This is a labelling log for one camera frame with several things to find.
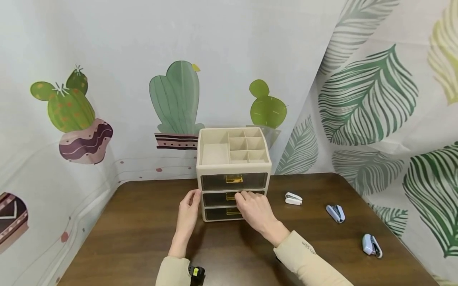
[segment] desk organizer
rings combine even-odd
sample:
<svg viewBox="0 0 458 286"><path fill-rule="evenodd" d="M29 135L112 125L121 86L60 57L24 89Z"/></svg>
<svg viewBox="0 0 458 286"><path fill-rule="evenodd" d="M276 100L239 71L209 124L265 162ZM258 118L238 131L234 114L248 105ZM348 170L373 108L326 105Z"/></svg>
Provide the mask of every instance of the desk organizer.
<svg viewBox="0 0 458 286"><path fill-rule="evenodd" d="M204 128L197 143L197 181L204 221L243 219L235 193L267 194L272 162L259 127Z"/></svg>

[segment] left hand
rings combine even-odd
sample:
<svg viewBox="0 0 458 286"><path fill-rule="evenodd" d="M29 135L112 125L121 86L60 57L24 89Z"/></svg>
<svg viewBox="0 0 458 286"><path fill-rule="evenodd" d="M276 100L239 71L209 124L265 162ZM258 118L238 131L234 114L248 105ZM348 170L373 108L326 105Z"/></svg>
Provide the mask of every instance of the left hand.
<svg viewBox="0 0 458 286"><path fill-rule="evenodd" d="M178 207L178 220L176 223L175 235L169 256L184 258L191 234L196 226L199 205L201 201L201 191L194 189L189 191Z"/></svg>
<svg viewBox="0 0 458 286"><path fill-rule="evenodd" d="M178 207L178 221L175 235L189 240L196 226L199 213L201 191L195 189L189 191Z"/></svg>

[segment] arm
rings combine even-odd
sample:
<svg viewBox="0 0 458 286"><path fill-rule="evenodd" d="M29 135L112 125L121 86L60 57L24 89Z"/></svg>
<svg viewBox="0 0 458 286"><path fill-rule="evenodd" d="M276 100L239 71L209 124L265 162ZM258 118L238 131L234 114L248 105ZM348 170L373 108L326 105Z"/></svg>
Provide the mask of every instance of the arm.
<svg viewBox="0 0 458 286"><path fill-rule="evenodd" d="M196 226L201 192L189 191L180 202L175 235L169 254L162 260L156 286L189 286L191 275L188 272L190 261L185 258L189 238Z"/></svg>
<svg viewBox="0 0 458 286"><path fill-rule="evenodd" d="M235 195L243 218L274 246L278 259L307 286L352 286L313 247L295 231L289 230L273 215L267 197L252 192Z"/></svg>

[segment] hand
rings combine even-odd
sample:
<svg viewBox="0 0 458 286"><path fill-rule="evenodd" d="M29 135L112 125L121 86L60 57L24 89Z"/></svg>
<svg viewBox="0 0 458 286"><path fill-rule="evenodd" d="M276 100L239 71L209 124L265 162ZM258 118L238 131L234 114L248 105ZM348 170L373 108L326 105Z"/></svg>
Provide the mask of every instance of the hand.
<svg viewBox="0 0 458 286"><path fill-rule="evenodd" d="M178 207L178 220L169 256L184 258L191 234L196 226L201 191L189 191Z"/></svg>
<svg viewBox="0 0 458 286"><path fill-rule="evenodd" d="M242 191L235 194L237 208L248 224L274 247L278 247L290 234L289 230L273 215L266 196Z"/></svg>

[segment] fabric backdrop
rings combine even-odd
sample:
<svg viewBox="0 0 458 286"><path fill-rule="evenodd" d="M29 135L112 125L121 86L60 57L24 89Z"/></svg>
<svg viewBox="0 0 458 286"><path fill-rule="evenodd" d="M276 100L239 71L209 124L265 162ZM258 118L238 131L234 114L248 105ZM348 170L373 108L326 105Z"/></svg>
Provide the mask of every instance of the fabric backdrop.
<svg viewBox="0 0 458 286"><path fill-rule="evenodd" d="M246 125L458 282L458 0L4 2L2 285L55 285L120 184L195 178L199 129Z"/></svg>
<svg viewBox="0 0 458 286"><path fill-rule="evenodd" d="M276 173L340 174L458 285L457 121L458 0L348 0Z"/></svg>

